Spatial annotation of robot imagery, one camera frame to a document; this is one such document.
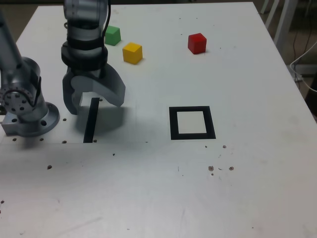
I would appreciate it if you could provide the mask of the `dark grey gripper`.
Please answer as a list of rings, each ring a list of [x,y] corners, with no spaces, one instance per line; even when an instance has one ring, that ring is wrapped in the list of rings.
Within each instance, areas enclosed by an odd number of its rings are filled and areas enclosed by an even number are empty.
[[[125,84],[109,64],[94,71],[68,68],[62,87],[65,106],[72,115],[78,115],[84,92],[99,94],[116,107],[121,107],[124,103]]]

